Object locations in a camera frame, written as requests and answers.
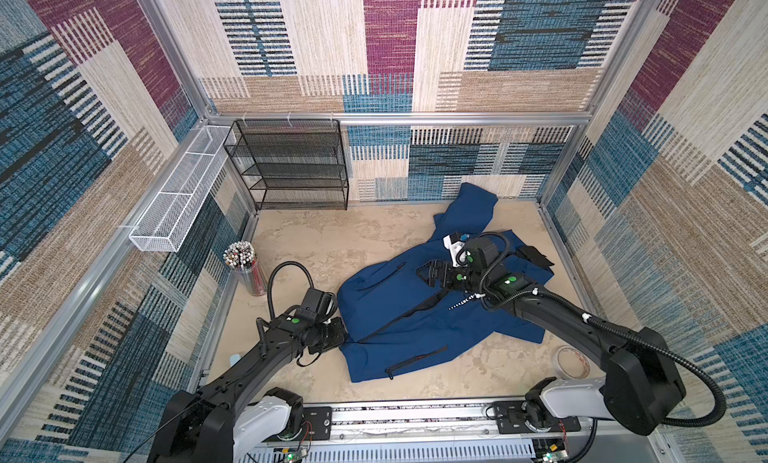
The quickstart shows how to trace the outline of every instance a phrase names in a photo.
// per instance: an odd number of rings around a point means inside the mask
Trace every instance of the jacket zipper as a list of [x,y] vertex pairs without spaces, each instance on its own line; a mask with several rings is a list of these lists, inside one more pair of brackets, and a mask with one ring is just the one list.
[[384,372],[389,376],[389,379],[395,379],[395,376],[392,374],[392,372],[396,372],[397,370],[404,368],[408,365],[411,365],[412,363],[418,362],[420,359],[425,359],[430,356],[437,355],[438,353],[442,353],[448,349],[448,345],[443,346],[440,349],[435,350],[434,352],[426,353],[424,355],[417,355],[412,358],[408,358],[404,362],[396,363],[395,365],[390,366],[389,368],[385,368]]
[[370,335],[366,336],[363,339],[360,339],[360,341],[358,341],[357,343],[365,343],[369,339],[373,338],[374,336],[378,335],[379,333],[381,333],[385,329],[389,328],[389,326],[394,325],[395,323],[397,323],[398,321],[400,321],[403,318],[408,318],[409,316],[413,316],[413,314],[418,312],[418,311],[422,311],[424,309],[435,308],[437,306],[437,304],[440,303],[440,300],[445,298],[445,296],[448,294],[449,291],[450,291],[449,289],[445,289],[445,288],[441,289],[438,293],[435,293],[434,295],[432,295],[429,298],[425,299],[424,301],[422,301],[418,305],[414,306],[413,308],[411,308],[410,310],[408,310],[404,314],[398,316],[394,320],[390,321],[388,324],[385,324],[384,326],[379,328],[377,331],[371,333]]
[[363,290],[366,290],[366,289],[371,289],[371,288],[373,288],[374,286],[378,286],[378,285],[381,285],[382,283],[386,282],[388,279],[390,279],[390,278],[392,278],[393,276],[395,276],[395,274],[396,274],[398,271],[400,271],[400,270],[402,269],[402,267],[403,267],[403,266],[406,266],[406,263],[408,263],[408,262],[405,262],[405,261],[404,261],[404,262],[400,263],[400,264],[397,266],[397,268],[395,268],[395,271],[391,272],[389,275],[387,275],[387,276],[385,276],[384,278],[380,279],[379,281],[377,281],[377,282],[376,282],[376,283],[374,283],[373,285],[370,285],[370,286],[366,286],[365,288],[360,288],[360,289],[358,289],[358,291],[363,291]]

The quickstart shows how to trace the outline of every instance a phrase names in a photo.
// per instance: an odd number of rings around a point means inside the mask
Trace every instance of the black strap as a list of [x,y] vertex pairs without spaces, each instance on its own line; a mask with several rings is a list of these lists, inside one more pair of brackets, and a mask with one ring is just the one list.
[[536,247],[530,247],[528,245],[517,247],[514,250],[514,256],[526,259],[539,268],[546,269],[549,273],[553,273],[549,267],[554,266],[554,263],[542,255]]

